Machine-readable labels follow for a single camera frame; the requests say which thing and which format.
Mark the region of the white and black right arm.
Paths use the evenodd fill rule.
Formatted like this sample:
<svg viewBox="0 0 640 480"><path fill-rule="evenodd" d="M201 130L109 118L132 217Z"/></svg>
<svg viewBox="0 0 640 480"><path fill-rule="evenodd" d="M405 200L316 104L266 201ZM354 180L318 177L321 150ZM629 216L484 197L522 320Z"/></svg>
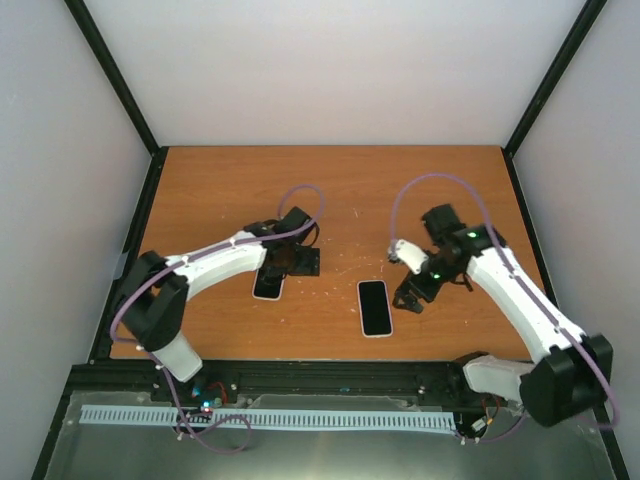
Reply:
<svg viewBox="0 0 640 480"><path fill-rule="evenodd" d="M613 348L603 335L587 335L569 320L521 268L504 238L490 225L468 226L450 204L421 221L434 248L394 238L387 251L408 273L393 306L420 313L446 284L480 287L520 336L529 361L488 353L461 359L467 387L513 401L541 426L551 427L611 399Z"/></svg>

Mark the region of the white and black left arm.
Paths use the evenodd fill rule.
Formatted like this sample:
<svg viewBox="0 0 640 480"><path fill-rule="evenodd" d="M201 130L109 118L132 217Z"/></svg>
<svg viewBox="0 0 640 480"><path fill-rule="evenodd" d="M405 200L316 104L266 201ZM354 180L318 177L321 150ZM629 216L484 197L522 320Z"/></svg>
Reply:
<svg viewBox="0 0 640 480"><path fill-rule="evenodd" d="M208 378L203 360L182 332L186 303L204 290L254 272L252 296L278 300L288 276L320 274L320 228L298 207L280 219L245 226L232 237L183 255L141 255L117 296L111 334L124 326L136 346L173 376L172 388L186 402L201 400Z"/></svg>

